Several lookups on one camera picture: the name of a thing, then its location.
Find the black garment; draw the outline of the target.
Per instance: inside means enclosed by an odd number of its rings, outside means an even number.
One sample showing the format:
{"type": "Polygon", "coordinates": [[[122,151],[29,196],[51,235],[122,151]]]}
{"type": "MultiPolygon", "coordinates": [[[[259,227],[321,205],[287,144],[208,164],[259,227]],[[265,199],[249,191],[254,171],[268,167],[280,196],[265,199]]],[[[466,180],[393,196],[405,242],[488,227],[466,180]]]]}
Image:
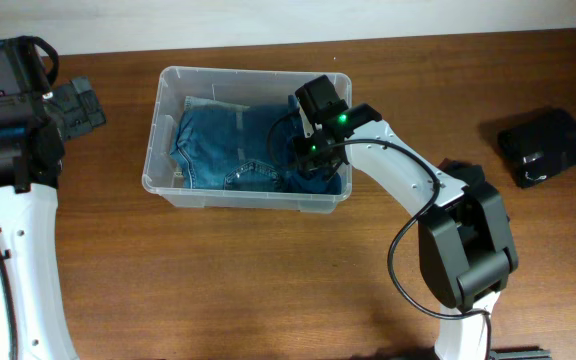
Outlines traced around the black garment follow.
{"type": "Polygon", "coordinates": [[[562,108],[526,114],[524,121],[500,131],[497,143],[522,189],[576,166],[576,120],[562,108]]]}
{"type": "Polygon", "coordinates": [[[478,187],[486,182],[481,165],[444,159],[440,163],[439,169],[447,175],[463,181],[468,187],[478,187]]]}

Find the light blue jeans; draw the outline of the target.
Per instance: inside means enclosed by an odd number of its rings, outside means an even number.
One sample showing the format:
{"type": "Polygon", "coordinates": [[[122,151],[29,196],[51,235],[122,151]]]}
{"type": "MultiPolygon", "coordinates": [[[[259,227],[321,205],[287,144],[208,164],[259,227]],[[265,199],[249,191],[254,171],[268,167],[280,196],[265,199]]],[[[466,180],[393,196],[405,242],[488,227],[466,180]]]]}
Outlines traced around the light blue jeans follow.
{"type": "Polygon", "coordinates": [[[248,109],[246,105],[232,104],[227,102],[221,102],[213,99],[199,98],[194,96],[186,96],[184,100],[184,110],[190,111],[193,109],[199,109],[203,107],[215,107],[219,109],[226,109],[235,112],[243,112],[248,109]]]}

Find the teal blue garment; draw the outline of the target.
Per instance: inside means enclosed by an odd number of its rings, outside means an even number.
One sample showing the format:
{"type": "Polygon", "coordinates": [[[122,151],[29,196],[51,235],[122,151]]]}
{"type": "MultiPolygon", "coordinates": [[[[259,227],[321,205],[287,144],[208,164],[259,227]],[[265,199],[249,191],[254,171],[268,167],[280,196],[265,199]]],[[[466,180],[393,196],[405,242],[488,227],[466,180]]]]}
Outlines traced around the teal blue garment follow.
{"type": "MultiPolygon", "coordinates": [[[[303,119],[298,100],[294,95],[288,96],[289,117],[279,125],[279,145],[277,159],[288,165],[296,160],[293,140],[304,138],[303,119]]],[[[320,168],[309,172],[297,168],[284,170],[283,191],[287,193],[339,195],[341,178],[332,168],[320,168]]]]}

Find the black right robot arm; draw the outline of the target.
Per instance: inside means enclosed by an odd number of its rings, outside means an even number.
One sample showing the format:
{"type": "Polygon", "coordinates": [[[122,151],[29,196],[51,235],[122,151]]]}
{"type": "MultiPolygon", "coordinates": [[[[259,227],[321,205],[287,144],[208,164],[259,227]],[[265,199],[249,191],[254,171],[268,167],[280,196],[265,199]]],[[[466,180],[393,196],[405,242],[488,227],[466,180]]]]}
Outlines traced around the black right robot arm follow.
{"type": "Polygon", "coordinates": [[[350,107],[327,76],[295,93],[312,131],[296,141],[295,165],[315,170],[342,162],[367,174],[411,216],[387,252],[389,277],[402,297],[440,322],[436,359],[491,359],[491,313],[519,258],[501,194],[481,167],[439,169],[405,144],[367,104],[350,107]],[[440,303],[415,301],[394,269],[397,246],[418,230],[419,265],[440,303]]]}

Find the dark blue jeans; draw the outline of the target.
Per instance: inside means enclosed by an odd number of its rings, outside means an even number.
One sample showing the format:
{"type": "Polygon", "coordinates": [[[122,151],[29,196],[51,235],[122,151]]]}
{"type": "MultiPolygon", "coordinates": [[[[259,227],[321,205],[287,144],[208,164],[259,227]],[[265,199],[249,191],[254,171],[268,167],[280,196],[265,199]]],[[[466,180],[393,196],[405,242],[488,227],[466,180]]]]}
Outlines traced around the dark blue jeans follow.
{"type": "Polygon", "coordinates": [[[234,109],[186,110],[170,149],[188,189],[290,191],[291,140],[303,133],[296,100],[234,109]]]}

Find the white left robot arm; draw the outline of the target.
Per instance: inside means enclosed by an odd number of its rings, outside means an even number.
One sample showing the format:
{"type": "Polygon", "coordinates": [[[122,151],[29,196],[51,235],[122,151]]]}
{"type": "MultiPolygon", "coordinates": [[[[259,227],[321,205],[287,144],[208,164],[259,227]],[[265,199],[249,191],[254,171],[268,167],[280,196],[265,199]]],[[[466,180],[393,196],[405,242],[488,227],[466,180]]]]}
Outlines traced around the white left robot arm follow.
{"type": "Polygon", "coordinates": [[[87,77],[0,97],[0,359],[75,359],[56,256],[64,144],[105,124],[87,77]]]}

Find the clear plastic storage container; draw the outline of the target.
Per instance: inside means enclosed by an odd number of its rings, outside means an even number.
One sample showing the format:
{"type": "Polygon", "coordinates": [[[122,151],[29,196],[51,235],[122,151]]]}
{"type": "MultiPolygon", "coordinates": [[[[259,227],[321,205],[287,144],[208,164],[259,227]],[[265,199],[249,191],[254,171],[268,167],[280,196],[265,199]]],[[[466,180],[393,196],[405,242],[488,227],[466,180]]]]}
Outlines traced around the clear plastic storage container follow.
{"type": "Polygon", "coordinates": [[[183,186],[178,163],[170,156],[188,96],[256,106],[278,104],[321,74],[169,66],[159,76],[157,97],[144,163],[142,185],[175,207],[235,207],[296,210],[329,214],[352,192],[352,168],[338,169],[339,195],[200,190],[183,186]]]}

